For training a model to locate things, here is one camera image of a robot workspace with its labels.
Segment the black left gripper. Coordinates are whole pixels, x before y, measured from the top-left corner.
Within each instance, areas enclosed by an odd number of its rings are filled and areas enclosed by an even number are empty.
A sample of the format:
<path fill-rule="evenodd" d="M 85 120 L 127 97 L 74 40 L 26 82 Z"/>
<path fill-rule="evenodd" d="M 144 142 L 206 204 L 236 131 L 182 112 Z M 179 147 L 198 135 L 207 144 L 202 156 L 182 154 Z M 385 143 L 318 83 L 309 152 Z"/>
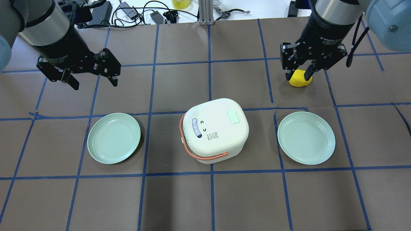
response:
<path fill-rule="evenodd" d="M 40 54 L 37 68 L 51 82 L 67 83 L 78 90 L 79 82 L 72 75 L 92 73 L 104 76 L 114 87 L 118 86 L 121 74 L 118 59 L 108 48 L 93 53 L 76 30 L 69 30 L 53 44 L 32 47 Z"/>

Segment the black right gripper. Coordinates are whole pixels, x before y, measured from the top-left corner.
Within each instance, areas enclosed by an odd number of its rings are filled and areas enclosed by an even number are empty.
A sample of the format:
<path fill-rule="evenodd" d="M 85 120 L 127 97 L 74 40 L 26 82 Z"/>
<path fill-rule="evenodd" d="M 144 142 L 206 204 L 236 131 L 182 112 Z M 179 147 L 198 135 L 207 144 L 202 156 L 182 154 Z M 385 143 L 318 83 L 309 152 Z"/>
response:
<path fill-rule="evenodd" d="M 286 71 L 286 80 L 290 81 L 298 67 L 309 60 L 311 64 L 304 73 L 306 81 L 312 78 L 314 72 L 333 67 L 347 55 L 342 43 L 347 34 L 347 25 L 333 24 L 320 16 L 310 16 L 294 44 L 280 44 L 280 60 L 282 69 Z"/>

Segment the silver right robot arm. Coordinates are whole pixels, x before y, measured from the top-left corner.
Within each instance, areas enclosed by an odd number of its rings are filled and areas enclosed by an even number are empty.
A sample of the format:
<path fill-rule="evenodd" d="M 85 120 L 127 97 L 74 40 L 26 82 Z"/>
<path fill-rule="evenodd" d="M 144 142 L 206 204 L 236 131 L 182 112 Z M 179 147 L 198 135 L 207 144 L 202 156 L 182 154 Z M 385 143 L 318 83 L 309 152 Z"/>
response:
<path fill-rule="evenodd" d="M 350 67 L 368 31 L 389 50 L 410 51 L 409 0 L 297 0 L 295 6 L 309 8 L 311 14 L 299 39 L 279 46 L 287 81 L 306 61 L 311 61 L 303 74 L 306 81 L 344 57 Z"/>

